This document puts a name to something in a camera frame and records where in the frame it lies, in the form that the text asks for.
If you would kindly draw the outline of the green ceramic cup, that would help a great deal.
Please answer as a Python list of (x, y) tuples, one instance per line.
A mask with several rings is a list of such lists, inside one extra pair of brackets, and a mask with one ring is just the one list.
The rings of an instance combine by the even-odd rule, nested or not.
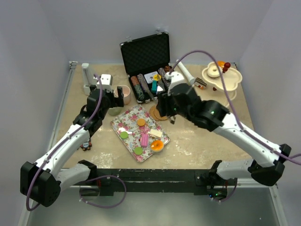
[(114, 107), (114, 108), (110, 108), (107, 112), (108, 115), (110, 116), (117, 116), (121, 113), (121, 111), (123, 110), (122, 107)]

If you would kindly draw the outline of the metal tongs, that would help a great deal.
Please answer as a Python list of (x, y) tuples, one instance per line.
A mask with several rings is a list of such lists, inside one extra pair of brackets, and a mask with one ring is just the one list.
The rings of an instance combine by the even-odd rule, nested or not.
[[(155, 106), (157, 106), (157, 103), (158, 103), (158, 98), (157, 97), (155, 97), (154, 95), (153, 95), (153, 93), (149, 90), (149, 89), (147, 89), (147, 95), (149, 96), (149, 99), (151, 99), (154, 103), (155, 103)], [(174, 124), (175, 123), (175, 119), (176, 119), (176, 117), (175, 116), (172, 116), (172, 117), (167, 117), (167, 120), (169, 120), (169, 122), (171, 123), (171, 124)]]

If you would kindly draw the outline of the cream three-tier cake stand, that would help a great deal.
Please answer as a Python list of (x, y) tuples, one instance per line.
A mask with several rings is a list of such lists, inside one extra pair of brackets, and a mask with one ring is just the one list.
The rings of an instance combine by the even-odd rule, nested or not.
[(223, 106), (229, 107), (229, 102), (224, 91), (225, 90), (227, 91), (229, 100), (231, 101), (234, 100), (237, 96), (237, 89), (239, 87), (239, 84), (242, 81), (242, 75), (237, 69), (233, 67), (228, 68), (226, 72), (222, 73), (225, 87), (226, 87), (224, 89), (220, 76), (218, 78), (210, 78), (207, 75), (207, 70), (211, 65), (216, 65), (216, 64), (214, 62), (210, 62), (202, 70), (201, 75), (197, 77), (202, 79), (207, 84), (207, 87), (201, 90), (200, 88), (194, 85), (195, 90), (203, 100), (215, 100), (220, 104), (222, 104)]

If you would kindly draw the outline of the white wafer bar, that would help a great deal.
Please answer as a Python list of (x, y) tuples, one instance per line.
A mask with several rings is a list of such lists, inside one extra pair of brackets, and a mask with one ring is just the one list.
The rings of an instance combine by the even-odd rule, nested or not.
[(156, 129), (151, 129), (151, 130), (149, 131), (149, 135), (150, 135), (151, 137), (156, 137), (156, 138), (158, 138), (158, 139), (161, 139), (161, 138), (162, 138), (162, 134), (163, 134), (162, 131), (159, 131), (159, 130), (156, 130)]

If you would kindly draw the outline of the chocolate layered cake slice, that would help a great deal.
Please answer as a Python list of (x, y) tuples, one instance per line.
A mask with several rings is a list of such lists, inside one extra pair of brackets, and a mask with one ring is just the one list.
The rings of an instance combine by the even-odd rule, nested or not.
[(201, 90), (205, 89), (207, 87), (207, 84), (200, 78), (196, 78), (194, 81), (194, 85)]

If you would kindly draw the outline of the pink wafer sweet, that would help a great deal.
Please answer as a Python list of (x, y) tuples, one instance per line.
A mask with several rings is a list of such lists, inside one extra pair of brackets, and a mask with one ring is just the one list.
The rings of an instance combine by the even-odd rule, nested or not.
[(143, 133), (140, 138), (141, 147), (146, 148), (149, 143), (149, 134)]

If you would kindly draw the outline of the white glazed donut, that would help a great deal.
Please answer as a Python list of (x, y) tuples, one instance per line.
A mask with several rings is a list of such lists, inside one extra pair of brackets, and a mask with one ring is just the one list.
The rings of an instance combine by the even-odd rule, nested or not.
[(216, 66), (216, 65), (211, 65), (209, 66), (208, 70), (207, 70), (207, 75), (210, 78), (218, 78), (220, 76), (220, 70), (222, 68), (220, 66)]

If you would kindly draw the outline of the orange glazed donut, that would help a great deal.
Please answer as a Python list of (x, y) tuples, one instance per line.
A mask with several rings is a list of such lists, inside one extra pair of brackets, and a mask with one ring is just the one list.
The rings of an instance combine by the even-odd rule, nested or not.
[(221, 68), (224, 68), (225, 62), (224, 62), (224, 61), (218, 61), (217, 64), (218, 64)]

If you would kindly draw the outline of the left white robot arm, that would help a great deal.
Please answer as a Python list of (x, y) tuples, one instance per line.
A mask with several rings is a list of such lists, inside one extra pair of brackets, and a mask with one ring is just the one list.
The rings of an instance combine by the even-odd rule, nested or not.
[(25, 162), (20, 169), (20, 192), (26, 196), (26, 209), (30, 200), (37, 205), (49, 207), (66, 188), (85, 182), (92, 185), (97, 181), (97, 167), (85, 160), (75, 167), (61, 172), (61, 168), (73, 153), (96, 133), (110, 108), (123, 107), (122, 88), (118, 87), (118, 96), (103, 89), (94, 89), (87, 97), (79, 115), (60, 141), (44, 156), (34, 163)]

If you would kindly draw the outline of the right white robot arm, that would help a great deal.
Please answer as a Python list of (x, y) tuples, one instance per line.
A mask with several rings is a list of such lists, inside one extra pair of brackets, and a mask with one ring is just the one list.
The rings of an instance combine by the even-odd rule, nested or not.
[(282, 177), (290, 146), (269, 142), (248, 127), (241, 129), (228, 108), (215, 100), (202, 100), (188, 84), (176, 85), (170, 94), (159, 93), (157, 109), (171, 123), (175, 115), (180, 115), (195, 126), (228, 139), (251, 156), (248, 160), (216, 161), (208, 173), (213, 184), (252, 178), (262, 185), (273, 186)]

